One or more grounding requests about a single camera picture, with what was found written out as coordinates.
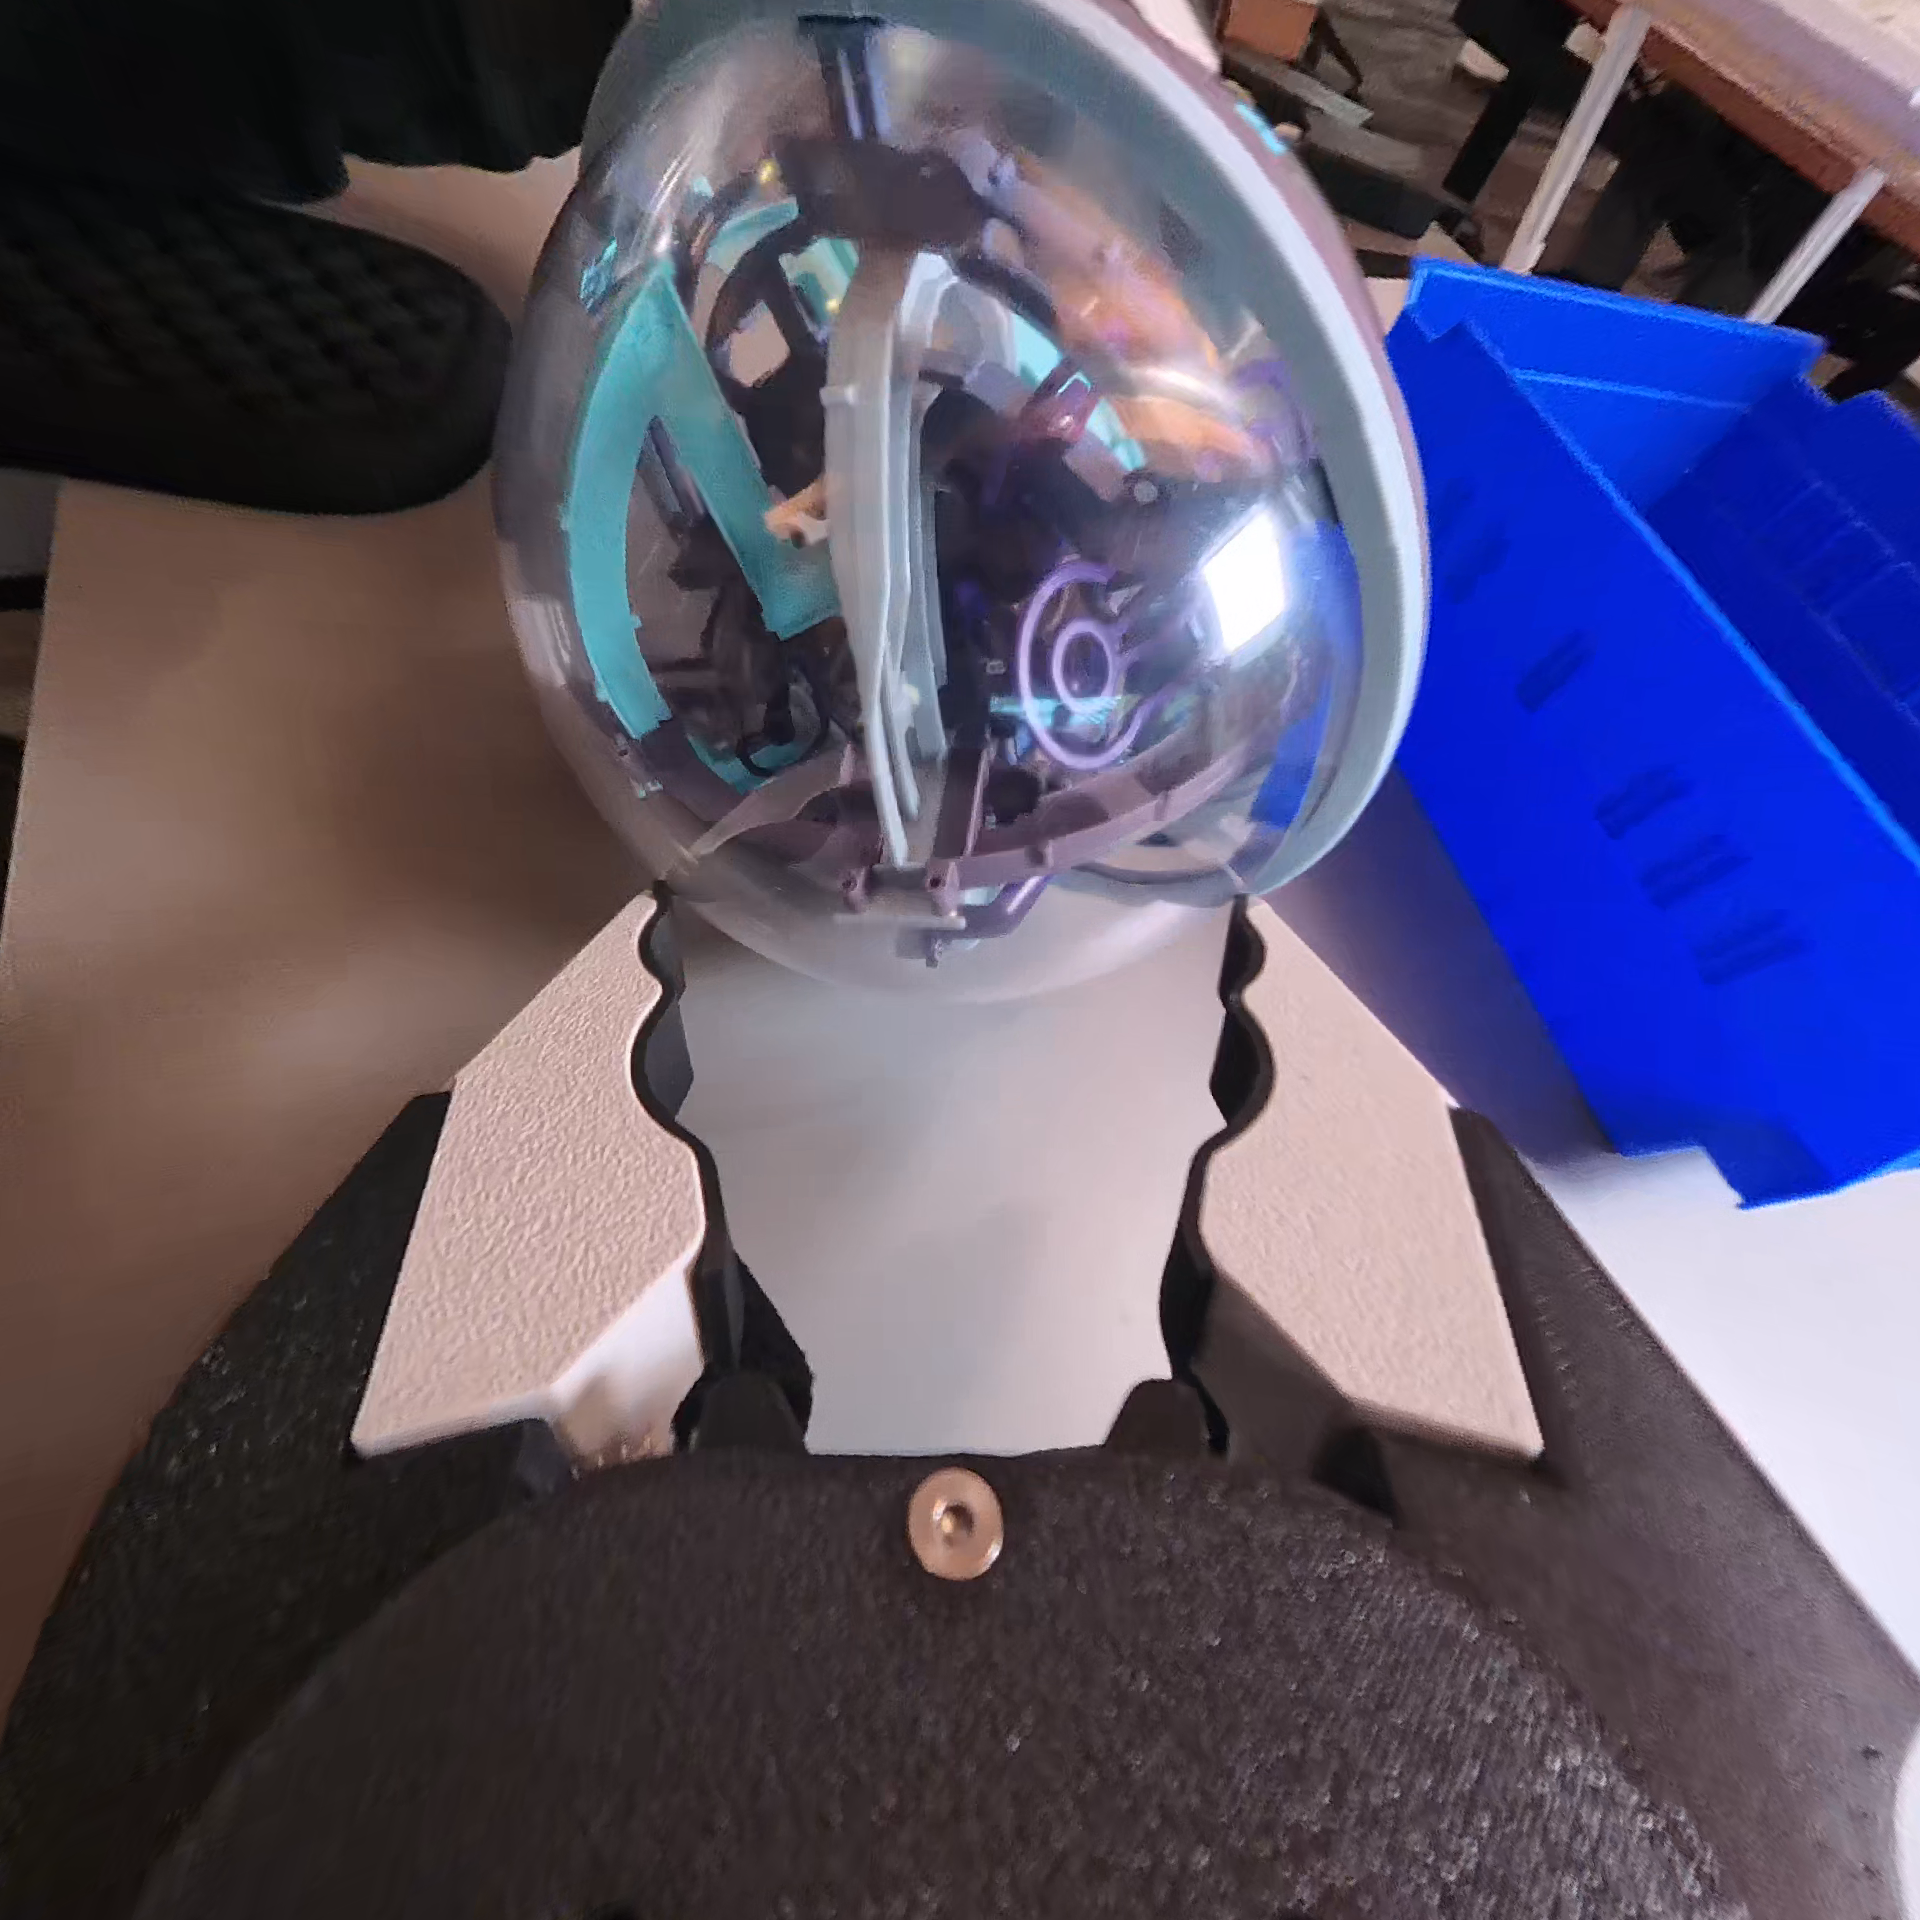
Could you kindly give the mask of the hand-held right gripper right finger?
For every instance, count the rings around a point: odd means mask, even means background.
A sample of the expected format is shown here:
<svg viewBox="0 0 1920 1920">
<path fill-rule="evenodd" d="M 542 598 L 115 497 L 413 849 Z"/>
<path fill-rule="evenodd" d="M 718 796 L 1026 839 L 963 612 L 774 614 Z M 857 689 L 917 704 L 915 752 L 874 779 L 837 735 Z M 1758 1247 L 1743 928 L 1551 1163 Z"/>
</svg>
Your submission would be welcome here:
<svg viewBox="0 0 1920 1920">
<path fill-rule="evenodd" d="M 1258 1412 L 1533 1465 L 1546 1432 L 1434 1071 L 1269 903 L 1237 903 L 1207 1091 L 1164 1269 L 1171 1371 L 1209 1332 L 1281 1371 Z"/>
</svg>

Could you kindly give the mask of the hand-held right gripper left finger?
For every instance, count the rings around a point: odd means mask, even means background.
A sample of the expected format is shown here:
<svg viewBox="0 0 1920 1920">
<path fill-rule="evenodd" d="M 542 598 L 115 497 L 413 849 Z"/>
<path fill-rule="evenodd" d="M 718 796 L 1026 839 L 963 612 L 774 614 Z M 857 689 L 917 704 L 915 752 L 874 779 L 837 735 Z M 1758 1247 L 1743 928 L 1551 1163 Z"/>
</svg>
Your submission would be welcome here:
<svg viewBox="0 0 1920 1920">
<path fill-rule="evenodd" d="M 537 1423 L 578 1468 L 677 1447 L 737 1283 L 665 903 L 629 900 L 449 1085 L 349 1443 Z"/>
</svg>

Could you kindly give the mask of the clear plastic maze ball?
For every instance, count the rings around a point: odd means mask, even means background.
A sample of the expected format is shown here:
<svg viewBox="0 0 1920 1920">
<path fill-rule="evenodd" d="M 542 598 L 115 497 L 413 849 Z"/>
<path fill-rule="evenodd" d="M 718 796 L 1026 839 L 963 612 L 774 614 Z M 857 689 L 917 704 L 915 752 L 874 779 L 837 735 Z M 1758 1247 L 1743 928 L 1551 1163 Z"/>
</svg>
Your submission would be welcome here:
<svg viewBox="0 0 1920 1920">
<path fill-rule="evenodd" d="M 1302 878 L 1423 665 L 1385 329 L 1188 5 L 631 5 L 493 479 L 642 875 L 852 990 L 1039 997 Z"/>
</svg>

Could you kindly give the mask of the person's left forearm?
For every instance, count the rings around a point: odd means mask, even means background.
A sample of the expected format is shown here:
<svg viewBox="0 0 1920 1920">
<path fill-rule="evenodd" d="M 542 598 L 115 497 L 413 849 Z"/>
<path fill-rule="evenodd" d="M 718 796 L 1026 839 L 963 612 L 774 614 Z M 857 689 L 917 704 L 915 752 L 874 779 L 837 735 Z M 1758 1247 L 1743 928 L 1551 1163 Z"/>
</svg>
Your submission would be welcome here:
<svg viewBox="0 0 1920 1920">
<path fill-rule="evenodd" d="M 627 1 L 4 1 L 7 168 L 324 201 L 572 150 Z"/>
</svg>

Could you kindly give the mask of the blue plastic bin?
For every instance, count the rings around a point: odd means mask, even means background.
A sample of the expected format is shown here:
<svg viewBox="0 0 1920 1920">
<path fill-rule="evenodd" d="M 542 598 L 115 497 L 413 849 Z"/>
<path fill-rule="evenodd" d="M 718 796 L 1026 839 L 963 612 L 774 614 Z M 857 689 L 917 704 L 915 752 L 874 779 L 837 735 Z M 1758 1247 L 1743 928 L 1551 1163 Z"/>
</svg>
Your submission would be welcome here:
<svg viewBox="0 0 1920 1920">
<path fill-rule="evenodd" d="M 1651 525 L 1915 839 L 1915 420 L 1882 392 L 1787 380 L 1668 485 Z"/>
<path fill-rule="evenodd" d="M 1651 525 L 1818 343 L 1423 260 L 1399 767 L 1615 1152 L 1747 1206 L 1915 1167 L 1917 849 Z"/>
</svg>

